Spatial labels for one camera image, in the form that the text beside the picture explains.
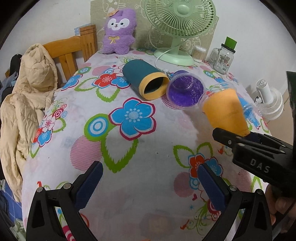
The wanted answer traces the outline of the person's right hand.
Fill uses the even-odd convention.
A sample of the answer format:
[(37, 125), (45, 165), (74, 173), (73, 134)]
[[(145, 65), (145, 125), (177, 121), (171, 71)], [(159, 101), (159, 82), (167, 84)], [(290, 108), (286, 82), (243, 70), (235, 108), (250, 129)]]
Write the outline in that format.
[[(270, 184), (266, 188), (265, 196), (266, 196), (267, 204), (269, 207), (272, 225), (274, 225), (274, 223), (276, 222), (275, 214), (277, 212), (280, 212), (281, 214), (285, 214), (288, 208), (293, 204), (293, 202), (295, 202), (294, 199), (287, 198), (287, 197), (275, 198), (275, 195), (272, 192), (272, 186)], [(281, 229), (282, 233), (288, 232), (288, 230), (292, 227), (293, 223), (295, 222), (295, 217), (296, 217), (295, 204), (287, 215), (288, 215), (288, 221), (282, 225), (282, 229)]]

